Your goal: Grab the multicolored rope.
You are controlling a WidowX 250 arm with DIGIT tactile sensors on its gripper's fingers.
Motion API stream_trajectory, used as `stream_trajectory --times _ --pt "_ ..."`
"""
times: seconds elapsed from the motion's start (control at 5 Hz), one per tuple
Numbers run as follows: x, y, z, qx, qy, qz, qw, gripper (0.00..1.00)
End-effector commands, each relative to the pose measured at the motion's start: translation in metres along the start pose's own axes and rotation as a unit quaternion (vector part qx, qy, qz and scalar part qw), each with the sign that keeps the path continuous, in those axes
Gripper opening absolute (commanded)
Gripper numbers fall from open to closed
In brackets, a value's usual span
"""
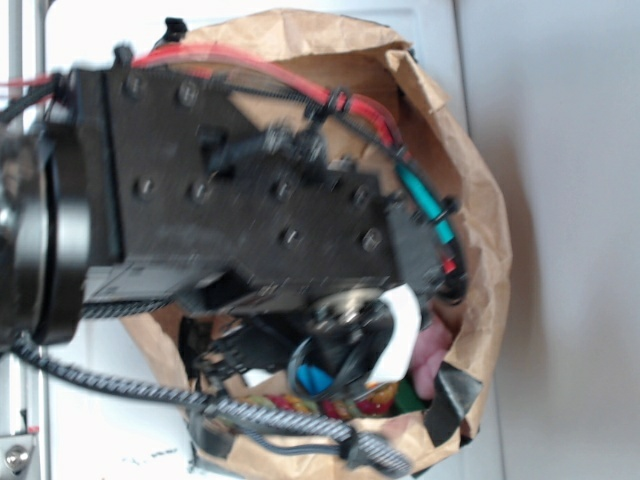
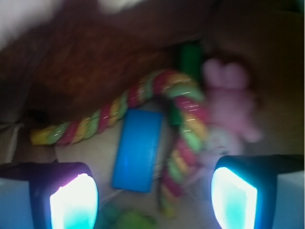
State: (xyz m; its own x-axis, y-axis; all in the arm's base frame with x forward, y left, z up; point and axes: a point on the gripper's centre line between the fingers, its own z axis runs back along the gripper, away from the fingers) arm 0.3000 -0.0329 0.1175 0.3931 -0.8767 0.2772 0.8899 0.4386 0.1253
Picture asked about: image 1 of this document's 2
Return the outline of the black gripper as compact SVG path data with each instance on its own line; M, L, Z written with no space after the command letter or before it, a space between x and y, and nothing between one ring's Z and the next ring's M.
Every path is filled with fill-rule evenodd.
M91 216L86 318L169 303L256 315L443 284L430 225L378 177L328 166L314 128L257 127L224 80L74 70L60 163L81 163Z

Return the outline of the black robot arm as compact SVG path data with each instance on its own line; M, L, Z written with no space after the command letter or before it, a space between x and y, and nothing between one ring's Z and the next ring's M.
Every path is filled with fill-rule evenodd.
M311 316L410 286L439 293L440 214L328 163L322 123L257 124L222 78L76 69L29 88L49 114L1 134L1 343L70 340L83 318Z

